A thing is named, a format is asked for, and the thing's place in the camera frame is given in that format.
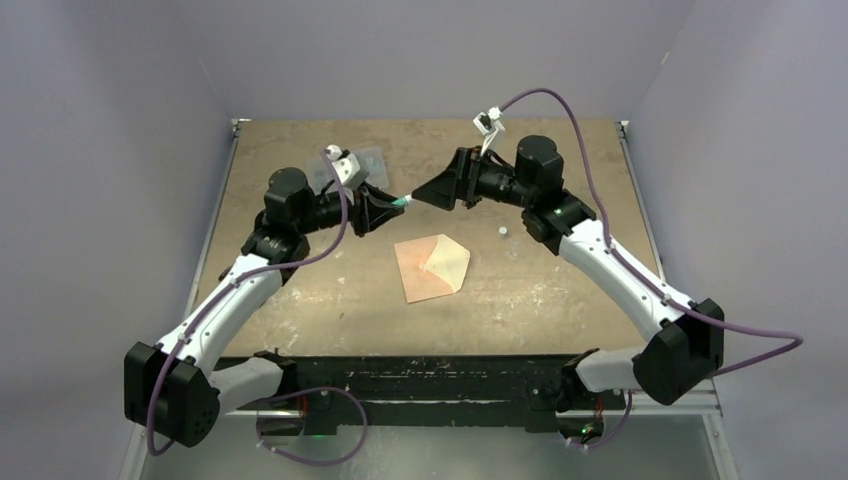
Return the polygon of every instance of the wooden tabletop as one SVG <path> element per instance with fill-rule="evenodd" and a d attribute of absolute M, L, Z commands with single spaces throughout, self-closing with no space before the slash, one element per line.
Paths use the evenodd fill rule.
<path fill-rule="evenodd" d="M 522 137 L 552 138 L 565 158 L 565 185 L 596 208 L 574 132 L 567 120 L 510 119 L 498 151 L 508 161 Z M 613 235 L 648 268 L 653 252 L 615 124 L 583 120 L 597 187 Z M 444 170 L 459 146 L 479 144 L 460 120 L 251 121 L 243 124 L 198 290 L 205 298 L 239 254 L 263 208 L 268 177 L 282 167 L 306 169 L 320 148 L 382 148 L 394 195 Z M 509 229 L 506 238 L 498 228 Z M 310 235 L 312 255 L 335 229 Z M 446 234 L 471 252 L 459 292 L 407 304 L 394 244 Z M 592 347 L 644 344 L 635 327 L 592 281 L 524 231 L 521 212 L 491 201 L 446 212 L 413 204 L 365 238 L 345 236 L 327 259 L 298 270 L 258 310 L 227 355 L 279 348 L 287 355 L 428 355 L 579 353 Z"/>

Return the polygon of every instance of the metal frame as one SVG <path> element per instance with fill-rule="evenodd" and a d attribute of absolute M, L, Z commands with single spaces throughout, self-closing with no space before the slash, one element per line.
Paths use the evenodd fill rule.
<path fill-rule="evenodd" d="M 249 121 L 249 119 L 234 119 L 233 120 L 233 143 L 230 149 L 230 156 L 227 160 L 226 172 L 223 175 L 223 179 L 218 191 L 218 198 L 215 204 L 215 209 L 213 211 L 213 216 L 209 224 L 209 229 L 206 233 L 206 238 L 203 243 L 203 247 L 201 250 L 200 259 L 197 264 L 197 268 L 195 270 L 194 279 L 191 284 L 191 290 L 189 292 L 189 298 L 186 303 L 186 309 L 184 313 L 184 317 L 188 316 L 191 313 L 191 309 L 194 305 L 195 299 L 197 297 L 198 283 L 200 281 L 200 276 L 203 272 L 203 267 L 206 263 L 206 257 L 209 252 L 209 246 L 212 241 L 212 234 L 215 231 L 215 226 L 218 221 L 218 213 L 221 208 L 221 203 L 224 197 L 224 190 L 227 185 L 227 181 L 229 180 L 229 175 L 232 170 L 232 164 L 235 159 L 236 148 L 238 147 L 238 141 L 241 136 L 241 127 L 242 123 L 245 121 Z M 618 131 L 619 143 L 621 144 L 622 152 L 624 153 L 624 158 L 627 163 L 628 170 L 630 172 L 630 178 L 633 182 L 633 188 L 636 192 L 636 198 L 639 202 L 639 210 L 642 213 L 642 220 L 645 223 L 645 229 L 648 233 L 648 240 L 651 245 L 651 250 L 654 254 L 654 260 L 657 264 L 657 273 L 659 277 L 665 280 L 665 272 L 663 270 L 662 262 L 660 260 L 660 256 L 657 250 L 656 242 L 654 239 L 653 231 L 651 229 L 650 221 L 648 220 L 647 211 L 645 209 L 645 204 L 642 199 L 642 193 L 639 189 L 638 181 L 633 173 L 633 162 L 630 157 L 630 151 L 627 147 L 626 140 L 626 122 L 616 122 L 616 130 Z M 608 411 L 608 415 L 617 415 L 621 414 L 621 411 Z M 701 382 L 698 386 L 696 386 L 692 391 L 684 395 L 678 402 L 674 405 L 667 407 L 660 405 L 653 400 L 651 400 L 647 395 L 642 392 L 634 392 L 633 394 L 633 409 L 632 415 L 634 416 L 667 416 L 667 415 L 686 415 L 693 416 L 698 415 L 701 416 L 704 422 L 704 429 L 706 435 L 709 440 L 711 454 L 714 459 L 714 463 L 716 466 L 716 471 L 718 472 L 719 478 L 721 480 L 738 480 L 739 475 L 736 468 L 736 464 L 733 460 L 733 455 L 731 454 L 730 447 L 727 443 L 727 437 L 724 433 L 724 424 L 722 421 L 721 415 L 721 406 L 718 401 L 718 396 L 716 395 L 715 385 L 712 380 Z M 274 418 L 294 418 L 298 416 L 298 412 L 296 411 L 267 411 L 267 410 L 238 410 L 235 412 L 230 412 L 227 414 L 231 417 L 257 417 L 261 416 L 264 418 L 274 417 Z M 571 417 L 585 417 L 591 416 L 592 412 L 590 411 L 582 411 L 582 410 L 574 410 L 569 412 L 564 412 L 557 414 L 558 418 L 571 418 Z M 141 474 L 144 471 L 144 464 L 147 460 L 147 449 L 145 442 L 145 429 L 140 425 L 135 425 L 133 428 L 133 433 L 130 438 L 129 446 L 127 449 L 126 456 L 124 457 L 123 467 L 121 468 L 120 476 L 118 477 L 121 480 L 138 480 L 141 478 Z"/>

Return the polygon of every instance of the cable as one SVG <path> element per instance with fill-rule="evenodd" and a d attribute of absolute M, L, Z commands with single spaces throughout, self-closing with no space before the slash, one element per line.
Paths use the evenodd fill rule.
<path fill-rule="evenodd" d="M 615 428 L 613 428 L 610 433 L 604 435 L 603 437 L 601 437 L 600 440 L 598 440 L 595 443 L 591 443 L 591 444 L 584 443 L 582 445 L 574 445 L 574 443 L 571 441 L 570 438 L 565 439 L 565 444 L 570 446 L 570 447 L 579 448 L 581 450 L 594 450 L 598 447 L 602 447 L 602 446 L 610 443 L 616 436 L 618 436 L 618 434 L 624 428 L 624 424 L 627 423 L 627 419 L 630 418 L 630 412 L 632 412 L 632 411 L 633 411 L 633 392 L 628 390 L 627 391 L 627 406 L 624 407 L 624 414 L 621 416 L 621 420 L 618 422 L 618 425 L 616 425 Z"/>
<path fill-rule="evenodd" d="M 330 160 L 330 157 L 327 156 L 328 153 L 329 152 L 327 152 L 326 150 L 321 150 L 321 159 L 324 160 L 324 163 L 327 166 L 327 170 L 330 172 L 333 181 L 336 182 L 339 192 L 343 192 L 344 185 L 342 184 L 342 180 L 341 178 L 339 178 L 339 174 L 336 172 L 336 169 L 333 168 L 333 161 Z M 162 365 L 162 369 L 159 370 L 159 375 L 156 377 L 156 383 L 153 384 L 153 392 L 150 395 L 150 403 L 147 406 L 147 421 L 145 422 L 147 426 L 147 451 L 148 453 L 150 453 L 151 456 L 158 457 L 159 455 L 162 455 L 163 453 L 168 451 L 169 448 L 171 448 L 171 445 L 174 444 L 174 439 L 170 439 L 168 440 L 168 443 L 166 443 L 165 446 L 163 446 L 161 449 L 156 448 L 156 443 L 154 441 L 154 432 L 156 431 L 154 428 L 154 422 L 156 421 L 156 404 L 159 401 L 159 395 L 162 393 L 162 386 L 165 384 L 165 377 L 171 370 L 171 365 L 174 364 L 174 360 L 176 360 L 177 355 L 179 355 L 180 350 L 182 350 L 183 346 L 191 342 L 191 335 L 194 333 L 194 330 L 197 328 L 198 325 L 200 325 L 200 323 L 206 318 L 206 316 L 209 315 L 209 312 L 211 312 L 212 309 L 214 309 L 215 306 L 217 306 L 218 303 L 220 303 L 221 300 L 224 299 L 224 297 L 226 297 L 233 290 L 238 288 L 238 286 L 241 285 L 242 282 L 244 282 L 248 278 L 265 272 L 303 267 L 315 263 L 319 260 L 322 260 L 328 255 L 330 255 L 330 253 L 332 253 L 333 250 L 335 250 L 336 247 L 338 247 L 339 244 L 342 242 L 342 238 L 344 237 L 344 233 L 347 228 L 347 202 L 345 201 L 345 197 L 343 195 L 340 196 L 339 199 L 341 200 L 340 203 L 342 207 L 342 217 L 341 225 L 339 226 L 339 234 L 336 236 L 336 239 L 333 241 L 333 243 L 329 247 L 327 247 L 326 250 L 321 252 L 319 255 L 316 255 L 312 258 L 308 258 L 306 260 L 282 263 L 279 265 L 268 265 L 266 267 L 260 267 L 244 272 L 243 274 L 236 277 L 233 282 L 225 284 L 224 288 L 219 290 L 218 293 L 216 293 L 212 298 L 210 298 L 209 301 L 203 305 L 200 311 L 197 312 L 197 315 L 195 315 L 194 320 L 192 320 L 191 323 L 183 331 L 183 334 L 181 335 L 180 339 L 177 340 L 177 343 L 174 345 L 174 348 L 171 349 L 171 353 L 169 353 L 168 357 L 165 359 L 165 363 Z"/>
<path fill-rule="evenodd" d="M 267 402 L 278 402 L 283 400 L 288 400 L 294 397 L 300 397 L 303 395 L 308 395 L 310 393 L 317 393 L 323 390 L 327 390 L 330 392 L 341 393 L 346 396 L 350 401 L 356 405 L 356 409 L 359 410 L 359 415 L 362 416 L 362 435 L 359 437 L 359 441 L 356 442 L 356 445 L 351 449 L 351 451 L 342 455 L 339 458 L 333 460 L 312 460 L 310 458 L 299 457 L 293 453 L 286 452 L 284 450 L 279 450 L 277 447 L 269 445 L 265 439 L 262 438 L 262 430 L 259 428 L 259 420 L 256 421 L 256 436 L 259 438 L 259 443 L 256 445 L 257 447 L 264 447 L 271 453 L 276 453 L 282 457 L 288 458 L 289 460 L 293 460 L 298 463 L 302 463 L 304 465 L 309 465 L 310 467 L 332 467 L 335 465 L 339 465 L 350 460 L 354 455 L 356 455 L 362 446 L 365 444 L 365 437 L 368 435 L 368 417 L 365 415 L 365 407 L 362 406 L 359 400 L 356 399 L 350 392 L 346 390 L 342 390 L 341 388 L 336 387 L 315 387 L 315 388 L 307 388 L 306 390 L 301 390 L 299 392 L 289 393 L 287 395 L 281 395 L 279 397 L 272 397 L 265 399 Z"/>
<path fill-rule="evenodd" d="M 553 91 L 549 88 L 534 88 L 534 89 L 531 89 L 531 90 L 527 90 L 526 92 L 522 92 L 522 93 L 516 95 L 515 97 L 511 98 L 510 100 L 508 100 L 506 103 L 503 104 L 503 106 L 500 107 L 501 112 L 505 112 L 506 109 L 511 107 L 515 102 L 521 100 L 524 97 L 527 97 L 528 95 L 532 95 L 534 93 L 547 93 L 548 95 L 554 97 L 560 103 L 560 105 L 562 105 L 562 107 L 565 109 L 565 112 L 568 114 L 568 118 L 571 120 L 571 125 L 574 126 L 574 133 L 575 133 L 575 135 L 577 135 L 577 145 L 580 147 L 580 156 L 583 159 L 583 170 L 586 171 L 586 180 L 589 183 L 589 191 L 592 193 L 592 199 L 595 200 L 595 203 L 598 205 L 598 210 L 601 213 L 601 224 L 603 225 L 603 228 L 604 228 L 604 242 L 606 243 L 607 248 L 612 253 L 612 255 L 615 257 L 615 259 L 618 260 L 619 263 L 621 263 L 624 266 L 624 268 L 627 269 L 628 272 L 630 272 L 631 275 L 636 277 L 645 287 L 647 287 L 649 290 L 651 290 L 659 298 L 663 298 L 663 301 L 665 301 L 672 308 L 679 310 L 679 311 L 685 313 L 686 315 L 689 315 L 690 317 L 695 318 L 697 320 L 700 320 L 701 322 L 704 322 L 708 325 L 711 325 L 711 326 L 717 327 L 717 328 L 721 328 L 721 329 L 724 329 L 724 330 L 730 330 L 732 332 L 741 333 L 741 334 L 744 334 L 744 335 L 753 336 L 753 337 L 778 338 L 778 339 L 791 340 L 790 343 L 783 345 L 781 347 L 775 348 L 774 350 L 770 350 L 766 353 L 756 355 L 756 356 L 751 357 L 747 360 L 743 360 L 743 361 L 735 363 L 733 365 L 730 365 L 730 366 L 727 366 L 727 367 L 724 367 L 724 368 L 720 368 L 720 369 L 716 370 L 715 372 L 713 372 L 711 377 L 716 377 L 718 375 L 724 375 L 725 373 L 730 373 L 730 372 L 739 370 L 741 368 L 749 367 L 751 365 L 760 363 L 764 360 L 768 360 L 769 358 L 776 357 L 776 356 L 781 355 L 783 353 L 794 350 L 794 349 L 798 348 L 802 343 L 804 343 L 803 337 L 801 337 L 801 335 L 798 335 L 797 333 L 783 332 L 783 331 L 778 331 L 778 330 L 762 330 L 762 329 L 759 329 L 759 328 L 752 328 L 752 327 L 745 327 L 745 326 L 742 326 L 742 325 L 735 325 L 735 324 L 723 322 L 721 320 L 717 320 L 715 318 L 708 317 L 707 315 L 704 315 L 702 313 L 696 312 L 696 311 L 692 310 L 691 308 L 680 304 L 679 302 L 677 302 L 673 298 L 667 297 L 665 292 L 663 292 L 659 287 L 654 285 L 653 282 L 651 282 L 645 275 L 642 274 L 642 272 L 637 270 L 636 267 L 634 267 L 630 262 L 628 262 L 627 259 L 624 258 L 624 256 L 621 255 L 621 253 L 619 253 L 616 250 L 615 245 L 612 242 L 612 234 L 610 234 L 609 216 L 607 215 L 607 210 L 604 207 L 603 202 L 601 201 L 600 195 L 598 195 L 597 189 L 595 188 L 595 181 L 592 178 L 592 169 L 589 167 L 589 156 L 586 153 L 586 145 L 583 143 L 583 134 L 580 133 L 580 126 L 577 124 L 577 118 L 574 116 L 574 112 L 571 110 L 571 107 L 568 106 L 568 103 L 566 103 L 565 99 L 563 99 L 562 96 L 560 96 L 560 94 L 556 93 L 555 91 Z"/>

